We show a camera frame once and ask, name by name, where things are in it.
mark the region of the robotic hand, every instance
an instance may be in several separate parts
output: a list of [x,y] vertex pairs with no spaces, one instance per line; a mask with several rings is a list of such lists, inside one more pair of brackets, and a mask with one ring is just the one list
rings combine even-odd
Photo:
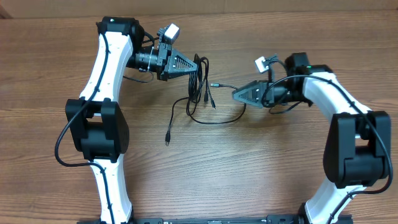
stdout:
[[[129,223],[132,204],[124,181],[123,157],[129,144],[129,128],[118,105],[119,91],[126,67],[156,72],[167,81],[197,72],[198,65],[172,48],[179,28],[171,24],[157,33],[159,45],[134,18],[104,17],[97,23],[98,54],[87,86],[79,100],[68,100],[68,124],[55,145],[55,157],[67,167],[91,166],[101,199],[101,220],[94,223]],[[152,45],[143,47],[144,36]],[[101,122],[87,119],[101,116]],[[60,141],[70,128],[78,151],[89,162],[68,164],[58,155]]]
[[[274,63],[285,68],[287,77],[274,81]],[[255,64],[261,73],[268,72],[269,80],[253,81],[233,91],[235,100],[259,108],[296,102],[288,110],[300,102],[315,103],[330,123],[323,155],[326,178],[293,223],[352,223],[350,218],[338,218],[349,201],[357,194],[379,194],[392,182],[388,114],[359,103],[328,66],[310,65],[306,53],[292,54],[285,63],[276,55],[260,57]],[[356,146],[356,138],[368,140],[368,145]],[[382,189],[364,191],[387,176]]]

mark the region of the wooden table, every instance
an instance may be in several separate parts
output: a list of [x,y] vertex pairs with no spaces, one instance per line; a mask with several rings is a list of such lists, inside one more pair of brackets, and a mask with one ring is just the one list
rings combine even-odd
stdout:
[[[297,12],[139,16],[146,31],[171,22],[174,47],[210,60],[209,81],[243,86],[266,79],[253,61],[307,52],[327,64],[360,102],[392,118],[392,160],[398,167],[398,13]],[[97,54],[95,22],[0,20],[0,222],[75,223],[100,216],[88,167],[58,164],[53,147],[66,124],[64,107],[78,98]],[[284,77],[277,69],[277,77]],[[126,75],[141,77],[135,70]],[[263,217],[295,213],[325,177],[328,122],[316,106],[271,115],[249,106],[236,123],[197,124],[176,107],[170,146],[164,137],[172,103],[187,96],[188,77],[140,84],[124,80],[120,105],[130,128],[124,170],[136,217]],[[222,121],[242,104],[231,90],[212,89],[217,110],[200,103],[198,119]],[[69,133],[61,157],[81,162]],[[375,187],[381,187],[385,180]],[[344,210],[358,223],[396,223],[398,181],[384,194],[356,197]]]

